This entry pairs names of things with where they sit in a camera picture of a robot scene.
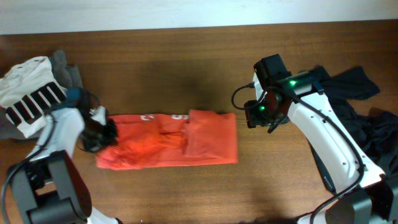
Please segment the orange t-shirt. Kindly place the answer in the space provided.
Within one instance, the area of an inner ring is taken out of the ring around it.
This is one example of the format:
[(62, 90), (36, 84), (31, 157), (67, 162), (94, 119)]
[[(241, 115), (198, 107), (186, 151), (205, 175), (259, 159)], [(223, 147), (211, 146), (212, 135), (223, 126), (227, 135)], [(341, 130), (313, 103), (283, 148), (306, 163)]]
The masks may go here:
[(114, 115), (117, 144), (96, 156), (100, 169), (138, 170), (238, 163), (234, 113)]

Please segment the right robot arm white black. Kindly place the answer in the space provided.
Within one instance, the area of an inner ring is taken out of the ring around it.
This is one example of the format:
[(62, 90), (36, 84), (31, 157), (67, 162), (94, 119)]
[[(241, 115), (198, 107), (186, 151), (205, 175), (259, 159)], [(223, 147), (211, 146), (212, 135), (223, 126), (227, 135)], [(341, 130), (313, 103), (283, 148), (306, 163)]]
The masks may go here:
[(288, 118), (303, 132), (335, 187), (332, 198), (288, 223), (397, 223), (397, 178), (360, 149), (313, 75), (256, 71), (250, 87), (258, 112)]

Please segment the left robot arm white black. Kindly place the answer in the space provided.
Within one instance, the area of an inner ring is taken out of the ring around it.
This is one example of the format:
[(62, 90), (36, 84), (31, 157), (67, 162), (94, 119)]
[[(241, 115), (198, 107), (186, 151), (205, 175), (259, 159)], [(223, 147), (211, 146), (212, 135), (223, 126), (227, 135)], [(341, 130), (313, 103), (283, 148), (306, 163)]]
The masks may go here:
[(46, 112), (47, 124), (32, 152), (11, 166), (1, 189), (1, 213), (10, 189), (23, 223), (118, 224), (92, 204), (88, 187), (72, 161), (78, 139), (86, 152), (96, 153), (116, 142), (117, 131), (106, 109), (63, 107)]

